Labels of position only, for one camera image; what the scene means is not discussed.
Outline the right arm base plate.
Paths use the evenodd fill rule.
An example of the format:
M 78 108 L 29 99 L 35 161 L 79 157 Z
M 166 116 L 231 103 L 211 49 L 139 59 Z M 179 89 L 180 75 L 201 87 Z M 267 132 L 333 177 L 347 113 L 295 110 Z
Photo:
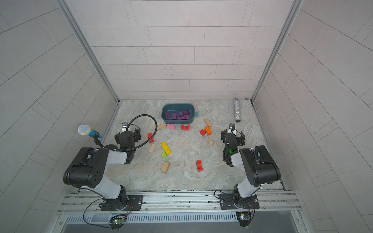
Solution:
M 257 195 L 242 198 L 239 194 L 220 194 L 220 207 L 222 210 L 232 209 L 259 209 L 259 202 Z

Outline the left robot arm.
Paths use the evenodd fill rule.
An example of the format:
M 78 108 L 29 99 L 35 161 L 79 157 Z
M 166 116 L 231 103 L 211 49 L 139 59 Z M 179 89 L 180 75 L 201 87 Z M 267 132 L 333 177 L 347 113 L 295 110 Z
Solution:
M 88 125 L 78 127 L 78 133 L 94 139 L 98 148 L 83 147 L 79 150 L 72 163 L 63 175 L 63 182 L 77 188 L 88 189 L 103 198 L 99 204 L 101 211 L 139 211 L 142 206 L 142 195 L 127 195 L 124 186 L 114 183 L 104 175 L 109 165 L 128 165 L 134 158 L 135 143 L 141 139 L 140 128 L 135 127 L 132 132 L 129 128 L 115 135 L 116 145 L 104 146 L 100 134 Z

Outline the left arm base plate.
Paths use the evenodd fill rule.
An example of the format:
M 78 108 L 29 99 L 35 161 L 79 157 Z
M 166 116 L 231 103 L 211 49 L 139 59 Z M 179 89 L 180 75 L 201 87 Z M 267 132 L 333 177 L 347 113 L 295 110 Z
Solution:
M 140 211 L 143 195 L 119 195 L 116 199 L 104 199 L 101 211 Z

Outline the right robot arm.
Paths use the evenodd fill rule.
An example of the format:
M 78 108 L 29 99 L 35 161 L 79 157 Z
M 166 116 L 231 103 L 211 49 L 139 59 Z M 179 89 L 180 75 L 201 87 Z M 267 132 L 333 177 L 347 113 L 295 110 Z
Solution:
M 264 184 L 280 180 L 280 170 L 265 146 L 242 148 L 245 135 L 230 123 L 227 130 L 220 133 L 225 145 L 222 152 L 223 161 L 230 167 L 244 167 L 246 177 L 235 185 L 231 194 L 219 195 L 221 209 L 259 209 L 256 192 Z

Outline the teal storage bin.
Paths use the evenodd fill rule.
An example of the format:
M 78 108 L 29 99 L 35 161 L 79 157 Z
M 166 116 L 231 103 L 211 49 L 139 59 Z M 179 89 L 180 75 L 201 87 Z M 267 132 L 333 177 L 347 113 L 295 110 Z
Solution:
M 178 120 L 178 113 L 179 112 L 184 112 L 184 111 L 190 111 L 190 120 Z M 166 119 L 165 118 L 165 113 L 169 112 L 171 114 L 177 113 L 177 119 L 173 120 L 172 119 Z M 192 104 L 190 103 L 170 103 L 166 104 L 162 108 L 162 119 L 166 124 L 190 124 L 194 121 L 194 115 L 195 114 L 195 108 Z

